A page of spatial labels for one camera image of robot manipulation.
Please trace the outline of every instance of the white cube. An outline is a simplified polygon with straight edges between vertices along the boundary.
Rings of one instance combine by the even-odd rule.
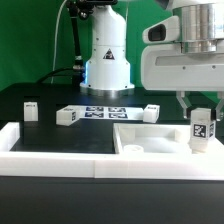
[[[159,118],[159,111],[160,111],[159,105],[148,104],[143,112],[143,121],[156,123],[156,121]]]
[[[18,122],[7,123],[0,130],[0,152],[10,151],[17,140],[20,138],[20,126]]]
[[[24,103],[24,121],[38,121],[37,102]]]
[[[67,106],[57,111],[56,124],[69,126],[79,120],[79,106]]]
[[[193,152],[205,152],[215,139],[216,121],[211,120],[211,109],[197,108],[191,111],[190,147]]]

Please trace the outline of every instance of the white platform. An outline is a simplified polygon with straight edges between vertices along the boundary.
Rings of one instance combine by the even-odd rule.
[[[115,124],[115,139],[118,129],[122,129],[121,124]],[[141,156],[122,153],[117,146],[117,154],[114,155],[13,152],[10,149],[19,138],[18,130],[18,123],[8,123],[0,131],[0,175],[224,180],[222,147],[216,148],[215,153],[191,154],[188,149],[177,147],[178,152],[166,148],[165,153],[149,150]],[[180,144],[185,144],[181,135],[177,135],[177,138]],[[216,143],[216,146],[222,146],[218,141]]]

